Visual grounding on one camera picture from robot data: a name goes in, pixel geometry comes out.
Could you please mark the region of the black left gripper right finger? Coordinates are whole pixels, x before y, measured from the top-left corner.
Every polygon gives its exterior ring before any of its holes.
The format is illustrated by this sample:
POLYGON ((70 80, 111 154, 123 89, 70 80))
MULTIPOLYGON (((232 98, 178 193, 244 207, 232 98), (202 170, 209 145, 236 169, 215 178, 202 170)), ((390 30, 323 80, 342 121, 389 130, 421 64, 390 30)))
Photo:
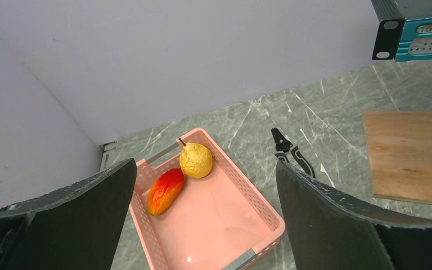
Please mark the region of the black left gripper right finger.
POLYGON ((278 161, 297 269, 432 269, 432 219, 370 204, 278 161))

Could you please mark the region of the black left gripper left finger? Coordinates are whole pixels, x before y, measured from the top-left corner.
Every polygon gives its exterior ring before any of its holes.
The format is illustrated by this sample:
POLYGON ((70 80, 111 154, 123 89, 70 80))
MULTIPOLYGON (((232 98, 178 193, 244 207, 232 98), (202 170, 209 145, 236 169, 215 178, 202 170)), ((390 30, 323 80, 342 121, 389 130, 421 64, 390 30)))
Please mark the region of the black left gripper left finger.
POLYGON ((0 208, 0 269, 110 269, 136 176, 127 159, 0 208))

